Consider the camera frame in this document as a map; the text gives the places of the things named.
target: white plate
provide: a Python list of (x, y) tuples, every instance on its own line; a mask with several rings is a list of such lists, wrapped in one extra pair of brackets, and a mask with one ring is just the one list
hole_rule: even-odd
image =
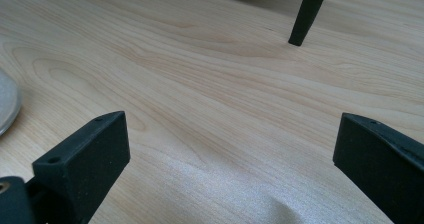
[(18, 86), (0, 69), (0, 135), (12, 125), (20, 107)]

